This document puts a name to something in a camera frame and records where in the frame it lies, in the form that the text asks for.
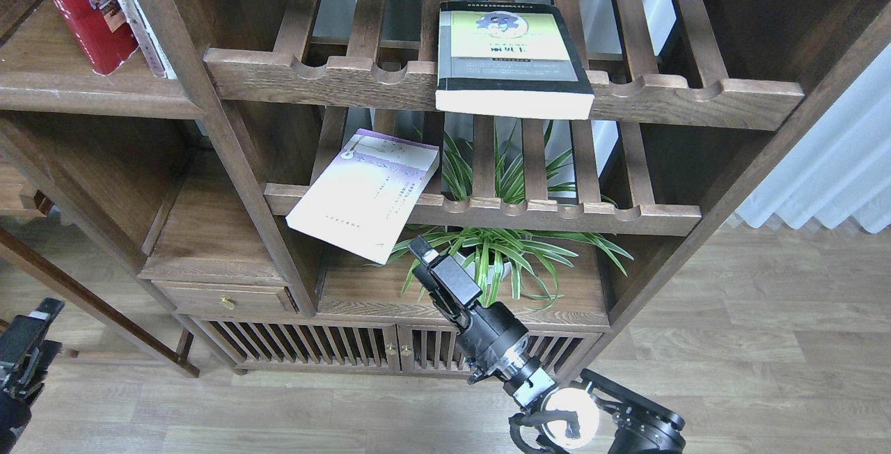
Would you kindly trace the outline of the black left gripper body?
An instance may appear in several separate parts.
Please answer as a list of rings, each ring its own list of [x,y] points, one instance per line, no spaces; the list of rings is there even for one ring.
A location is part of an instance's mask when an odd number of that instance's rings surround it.
[[[31,422],[31,406],[42,393],[49,366],[53,363],[63,344],[45,340],[38,347],[40,358],[36,362],[35,374],[26,385],[25,396],[2,390],[1,399],[1,451],[10,453],[22,436],[25,427]]]

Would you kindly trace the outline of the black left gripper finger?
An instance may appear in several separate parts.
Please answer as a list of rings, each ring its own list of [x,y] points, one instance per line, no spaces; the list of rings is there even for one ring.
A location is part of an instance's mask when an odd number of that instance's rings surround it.
[[[31,314],[16,315],[1,338],[3,370],[10,375],[34,375],[47,370],[63,344],[45,336],[64,305],[60,299],[48,297]]]

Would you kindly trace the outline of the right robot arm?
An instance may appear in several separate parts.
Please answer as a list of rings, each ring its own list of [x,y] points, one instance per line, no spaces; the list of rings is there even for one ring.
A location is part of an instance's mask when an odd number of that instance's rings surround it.
[[[423,236],[409,244],[414,276],[433,305],[457,330],[456,344],[473,369],[469,384],[488,377],[503,383],[519,406],[509,419],[510,438],[525,453],[569,453],[589,444],[602,413],[615,424],[611,453],[681,453],[685,422],[642,395],[591,370],[579,381],[557,384],[526,352],[528,330],[503,302],[480,303],[481,289],[450,255]]]

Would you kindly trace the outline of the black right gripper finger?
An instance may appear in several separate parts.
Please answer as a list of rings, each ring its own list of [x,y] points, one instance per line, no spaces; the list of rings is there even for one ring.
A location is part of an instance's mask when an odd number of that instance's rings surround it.
[[[441,255],[423,236],[409,243],[419,264],[411,270],[432,298],[433,305],[450,322],[470,322],[481,289],[451,255]]]

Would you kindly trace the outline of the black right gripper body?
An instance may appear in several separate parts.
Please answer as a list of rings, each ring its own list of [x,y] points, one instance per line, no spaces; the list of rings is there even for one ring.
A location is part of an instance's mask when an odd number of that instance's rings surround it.
[[[538,369],[526,353],[528,330],[503,303],[494,302],[483,307],[474,302],[471,307],[449,302],[452,314],[449,321],[458,328],[457,345],[474,366],[468,384],[476,384],[488,377],[498,377],[511,385],[531,385],[531,377]]]

